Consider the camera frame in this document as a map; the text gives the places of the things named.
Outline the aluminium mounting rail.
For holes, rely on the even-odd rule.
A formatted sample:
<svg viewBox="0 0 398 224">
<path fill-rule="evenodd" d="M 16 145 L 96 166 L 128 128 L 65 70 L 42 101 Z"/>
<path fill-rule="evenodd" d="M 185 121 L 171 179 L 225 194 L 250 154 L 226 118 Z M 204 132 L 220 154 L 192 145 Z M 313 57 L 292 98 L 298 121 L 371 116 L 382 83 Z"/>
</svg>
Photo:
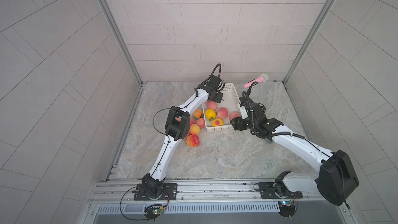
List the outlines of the aluminium mounting rail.
<svg viewBox="0 0 398 224">
<path fill-rule="evenodd" d="M 140 180 L 114 179 L 96 183 L 89 203 L 190 203 L 190 202 L 248 202 L 285 200 L 323 200 L 321 195 L 304 192 L 287 193 L 280 198 L 271 179 L 177 179 L 166 180 L 157 198 L 144 193 Z"/>
</svg>

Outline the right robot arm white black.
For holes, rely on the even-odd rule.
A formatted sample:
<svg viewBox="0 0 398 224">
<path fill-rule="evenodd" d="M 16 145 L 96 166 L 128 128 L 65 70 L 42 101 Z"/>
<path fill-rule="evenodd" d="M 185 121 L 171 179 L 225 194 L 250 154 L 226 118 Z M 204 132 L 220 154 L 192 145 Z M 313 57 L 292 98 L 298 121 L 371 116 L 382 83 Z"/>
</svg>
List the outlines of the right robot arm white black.
<svg viewBox="0 0 398 224">
<path fill-rule="evenodd" d="M 334 205 L 346 203 L 359 186 L 359 179 L 347 153 L 321 147 L 294 133 L 281 121 L 267 118 L 265 107 L 255 103 L 249 97 L 249 91 L 242 93 L 240 106 L 242 116 L 231 122 L 234 130 L 250 130 L 252 135 L 260 139 L 284 146 L 315 170 L 314 174 L 282 172 L 275 178 L 272 187 L 280 198 L 285 198 L 290 192 L 303 191 L 319 194 Z"/>
</svg>

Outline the red orange peach bottom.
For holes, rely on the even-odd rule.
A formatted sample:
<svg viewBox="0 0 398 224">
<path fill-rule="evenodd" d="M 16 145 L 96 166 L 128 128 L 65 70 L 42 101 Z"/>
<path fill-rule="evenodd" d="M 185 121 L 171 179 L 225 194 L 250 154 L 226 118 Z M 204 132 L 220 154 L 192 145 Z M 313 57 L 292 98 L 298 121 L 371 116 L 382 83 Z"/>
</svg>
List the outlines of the red orange peach bottom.
<svg viewBox="0 0 398 224">
<path fill-rule="evenodd" d="M 200 145 L 200 139 L 196 134 L 191 134 L 186 138 L 188 147 L 198 147 Z"/>
</svg>

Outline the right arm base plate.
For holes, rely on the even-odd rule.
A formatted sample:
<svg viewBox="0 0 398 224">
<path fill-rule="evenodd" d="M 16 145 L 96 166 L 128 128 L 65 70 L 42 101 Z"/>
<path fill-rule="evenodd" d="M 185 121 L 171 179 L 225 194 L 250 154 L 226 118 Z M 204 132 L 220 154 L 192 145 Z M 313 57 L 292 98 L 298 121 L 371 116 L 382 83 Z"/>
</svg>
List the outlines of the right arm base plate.
<svg viewBox="0 0 398 224">
<path fill-rule="evenodd" d="M 275 182 L 255 183 L 253 189 L 260 193 L 261 199 L 301 199 L 303 194 L 300 191 L 291 192 L 285 186 Z"/>
</svg>

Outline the yellow peach with leaf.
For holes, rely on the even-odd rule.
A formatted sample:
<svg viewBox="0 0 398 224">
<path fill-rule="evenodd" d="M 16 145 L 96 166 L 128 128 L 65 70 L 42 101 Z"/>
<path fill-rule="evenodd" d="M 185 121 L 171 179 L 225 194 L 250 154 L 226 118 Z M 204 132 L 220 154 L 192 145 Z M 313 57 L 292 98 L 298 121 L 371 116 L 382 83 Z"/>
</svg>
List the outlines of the yellow peach with leaf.
<svg viewBox="0 0 398 224">
<path fill-rule="evenodd" d="M 223 126 L 224 122 L 223 122 L 223 120 L 221 118 L 216 118 L 216 119 L 214 119 L 212 121 L 211 124 L 212 124 L 213 127 L 219 127 L 219 126 Z"/>
</svg>

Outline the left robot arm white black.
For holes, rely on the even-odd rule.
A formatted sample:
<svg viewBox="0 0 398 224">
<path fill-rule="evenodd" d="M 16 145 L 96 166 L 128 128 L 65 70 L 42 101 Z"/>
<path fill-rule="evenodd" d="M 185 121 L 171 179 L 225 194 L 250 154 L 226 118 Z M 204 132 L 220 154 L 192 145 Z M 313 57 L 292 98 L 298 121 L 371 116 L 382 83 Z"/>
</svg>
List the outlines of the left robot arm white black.
<svg viewBox="0 0 398 224">
<path fill-rule="evenodd" d="M 216 103 L 222 101 L 223 93 L 221 91 L 226 83 L 220 78 L 221 68 L 221 64 L 218 63 L 209 77 L 194 89 L 195 93 L 180 106 L 167 108 L 169 113 L 165 122 L 165 130 L 160 132 L 164 136 L 161 151 L 151 170 L 143 176 L 141 186 L 132 188 L 132 192 L 141 193 L 152 200 L 157 200 L 162 195 L 167 168 L 178 144 L 189 133 L 191 115 L 207 101 Z"/>
</svg>

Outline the pink toy microphone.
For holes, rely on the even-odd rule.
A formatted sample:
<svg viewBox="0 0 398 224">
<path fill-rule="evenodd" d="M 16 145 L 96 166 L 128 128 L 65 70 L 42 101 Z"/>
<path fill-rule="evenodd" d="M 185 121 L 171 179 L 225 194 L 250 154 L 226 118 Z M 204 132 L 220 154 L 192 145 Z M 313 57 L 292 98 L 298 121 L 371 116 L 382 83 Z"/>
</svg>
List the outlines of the pink toy microphone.
<svg viewBox="0 0 398 224">
<path fill-rule="evenodd" d="M 247 89 L 247 88 L 257 85 L 259 83 L 266 82 L 266 81 L 268 81 L 268 79 L 269 79 L 269 76 L 267 74 L 262 74 L 258 78 L 251 80 L 250 82 L 245 84 L 244 88 Z"/>
</svg>

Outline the right circuit board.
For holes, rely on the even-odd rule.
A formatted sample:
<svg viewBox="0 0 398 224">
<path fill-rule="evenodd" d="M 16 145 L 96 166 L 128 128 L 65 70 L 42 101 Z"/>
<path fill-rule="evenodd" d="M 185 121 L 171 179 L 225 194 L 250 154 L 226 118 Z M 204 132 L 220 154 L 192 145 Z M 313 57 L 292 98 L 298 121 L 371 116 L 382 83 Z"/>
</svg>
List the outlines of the right circuit board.
<svg viewBox="0 0 398 224">
<path fill-rule="evenodd" d="M 297 204 L 293 200 L 279 201 L 279 215 L 284 218 L 292 219 L 297 212 Z"/>
</svg>

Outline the white ventilation grille strip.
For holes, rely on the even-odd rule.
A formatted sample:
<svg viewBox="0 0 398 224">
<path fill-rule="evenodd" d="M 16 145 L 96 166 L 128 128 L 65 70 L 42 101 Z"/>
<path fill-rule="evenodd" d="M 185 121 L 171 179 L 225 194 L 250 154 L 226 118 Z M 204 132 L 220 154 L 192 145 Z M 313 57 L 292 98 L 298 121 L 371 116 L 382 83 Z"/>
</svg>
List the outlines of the white ventilation grille strip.
<svg viewBox="0 0 398 224">
<path fill-rule="evenodd" d="M 139 215 L 144 213 L 149 204 L 101 204 L 97 213 L 101 215 Z M 278 213 L 277 202 L 192 202 L 170 203 L 166 208 L 167 214 L 188 213 Z"/>
</svg>

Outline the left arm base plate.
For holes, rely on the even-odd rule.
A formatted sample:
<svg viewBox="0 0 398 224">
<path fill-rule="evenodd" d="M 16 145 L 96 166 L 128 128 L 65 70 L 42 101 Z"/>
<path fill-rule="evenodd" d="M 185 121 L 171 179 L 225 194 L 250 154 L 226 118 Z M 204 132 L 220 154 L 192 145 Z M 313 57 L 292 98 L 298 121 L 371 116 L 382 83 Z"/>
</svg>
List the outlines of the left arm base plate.
<svg viewBox="0 0 398 224">
<path fill-rule="evenodd" d="M 176 200 L 178 184 L 161 183 L 155 186 L 138 184 L 134 190 L 134 201 Z"/>
</svg>

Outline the orange wrinkled peach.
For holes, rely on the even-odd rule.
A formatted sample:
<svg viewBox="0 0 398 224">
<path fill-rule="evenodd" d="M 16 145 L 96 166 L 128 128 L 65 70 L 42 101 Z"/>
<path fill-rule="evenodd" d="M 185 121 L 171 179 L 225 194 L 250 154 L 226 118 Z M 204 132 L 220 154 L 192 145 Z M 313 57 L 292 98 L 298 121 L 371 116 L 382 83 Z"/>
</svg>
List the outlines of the orange wrinkled peach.
<svg viewBox="0 0 398 224">
<path fill-rule="evenodd" d="M 203 117 L 203 111 L 200 109 L 196 109 L 192 114 L 193 119 L 198 120 Z"/>
</svg>

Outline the orange pink peach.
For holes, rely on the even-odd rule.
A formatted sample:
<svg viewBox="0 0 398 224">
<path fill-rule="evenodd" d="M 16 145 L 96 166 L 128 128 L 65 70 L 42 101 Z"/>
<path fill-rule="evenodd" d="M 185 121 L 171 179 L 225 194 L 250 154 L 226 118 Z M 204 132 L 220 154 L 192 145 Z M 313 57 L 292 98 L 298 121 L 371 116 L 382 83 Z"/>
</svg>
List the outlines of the orange pink peach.
<svg viewBox="0 0 398 224">
<path fill-rule="evenodd" d="M 199 135 L 199 134 L 200 134 L 200 131 L 201 131 L 200 126 L 199 126 L 198 124 L 194 123 L 194 124 L 192 124 L 192 125 L 190 126 L 189 134 L 190 134 L 190 135 Z"/>
</svg>

